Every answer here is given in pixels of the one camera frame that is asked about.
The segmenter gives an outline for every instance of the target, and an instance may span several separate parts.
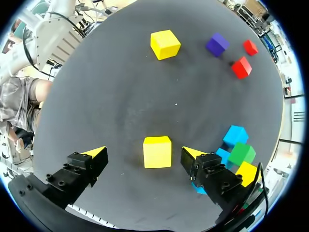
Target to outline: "gray table surface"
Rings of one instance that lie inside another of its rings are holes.
[[[158,61],[150,33],[167,29],[182,46],[176,57]],[[215,32],[230,42],[220,58],[204,48]],[[256,56],[246,54],[247,39]],[[229,63],[242,56],[253,70],[238,80]],[[282,103],[275,64],[231,10],[216,0],[139,0],[94,30],[57,75],[35,139],[35,174],[44,180],[73,151],[105,145],[109,164],[76,205],[119,228],[198,232],[221,209],[192,188],[181,147],[216,151],[230,125],[241,125],[256,150],[253,164],[266,166]],[[170,137],[171,168],[144,169],[148,136]]]

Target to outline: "blue cube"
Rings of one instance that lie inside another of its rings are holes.
[[[219,57],[229,46],[229,42],[220,33],[215,33],[206,44],[206,49],[215,57]]]
[[[194,189],[197,191],[197,193],[199,194],[203,194],[203,195],[207,195],[207,193],[205,192],[204,188],[202,187],[196,187],[195,184],[193,182],[191,182],[192,186],[194,187]]]
[[[233,148],[238,142],[246,144],[248,139],[249,136],[243,127],[232,125],[223,138],[223,141],[228,147]]]
[[[222,148],[219,148],[216,153],[217,155],[222,157],[221,163],[225,164],[227,168],[227,158],[230,156],[230,153],[228,151],[223,150]]]

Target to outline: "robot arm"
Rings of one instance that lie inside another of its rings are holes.
[[[74,24],[83,17],[75,15],[75,0],[53,0],[48,12],[59,13]],[[24,9],[19,18],[32,31],[26,47],[34,64],[41,71],[49,58],[63,64],[79,45],[82,38],[72,29],[72,25],[55,14],[46,14],[44,18]],[[29,66],[23,44],[14,47],[4,56],[0,66],[0,85],[14,76],[22,68]]]

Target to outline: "yellow cube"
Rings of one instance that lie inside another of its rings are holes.
[[[150,47],[158,60],[176,56],[180,46],[180,42],[171,30],[154,32],[150,35]]]
[[[193,156],[194,159],[196,159],[197,156],[206,155],[207,154],[205,152],[194,150],[194,149],[186,147],[186,146],[183,146],[183,148],[186,149],[186,151],[189,152],[190,155]]]
[[[243,162],[239,169],[236,172],[236,175],[240,174],[242,175],[242,185],[244,187],[247,187],[253,180],[256,174],[257,167],[254,167],[253,165]]]
[[[167,136],[145,138],[143,151],[145,168],[172,166],[172,142]]]

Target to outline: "person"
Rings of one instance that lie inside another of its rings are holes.
[[[35,133],[52,82],[31,77],[11,77],[0,86],[0,130],[16,147],[24,147],[13,127]]]

